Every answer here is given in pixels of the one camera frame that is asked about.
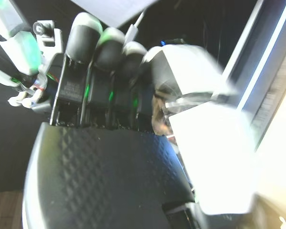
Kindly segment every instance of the wooden floor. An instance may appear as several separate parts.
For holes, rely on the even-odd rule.
[[[0,229],[22,229],[22,192],[0,193]]]

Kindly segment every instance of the dark ceiling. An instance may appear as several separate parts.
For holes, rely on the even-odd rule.
[[[75,16],[83,11],[69,0],[14,0],[30,25],[36,20],[55,20],[66,44]],[[137,41],[147,49],[160,40],[184,38],[205,47],[226,65],[256,0],[162,0],[148,9],[139,26]],[[130,23],[120,29],[126,32]],[[58,56],[55,65],[61,65]],[[0,69],[13,74],[15,68],[0,47]],[[59,74],[60,68],[51,72]],[[21,189],[31,148],[40,123],[46,120],[7,100],[16,92],[0,84],[0,191]]]

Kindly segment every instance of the brown wooden surface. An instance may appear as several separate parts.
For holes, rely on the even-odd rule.
[[[22,229],[22,192],[0,193],[0,229]]]

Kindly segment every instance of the bright white light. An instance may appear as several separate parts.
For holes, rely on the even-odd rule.
[[[249,95],[251,94],[251,92],[252,92],[252,90],[256,84],[256,81],[258,80],[258,77],[260,76],[260,74],[263,70],[263,67],[264,67],[273,47],[274,47],[274,44],[277,41],[277,38],[278,38],[278,36],[282,30],[282,27],[283,27],[285,21],[286,21],[286,6],[285,6],[283,13],[280,17],[280,20],[278,21],[276,28],[275,28],[275,30],[274,30],[271,38],[270,38],[270,41],[266,47],[266,50],[264,51],[264,54],[263,54],[260,62],[258,63],[258,66],[257,66],[257,68],[256,68],[256,70],[255,70],[255,72],[254,72],[254,74],[250,80],[250,83],[247,86],[246,91],[245,91],[241,101],[239,102],[237,110],[241,111],[243,109],[244,105],[246,104],[246,102],[249,98]]]

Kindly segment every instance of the diamond-patterned grip surface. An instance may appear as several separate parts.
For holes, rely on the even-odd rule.
[[[193,201],[164,137],[42,124],[36,154],[37,182],[24,195],[31,204],[26,193],[38,186],[46,229],[166,229],[162,204]]]

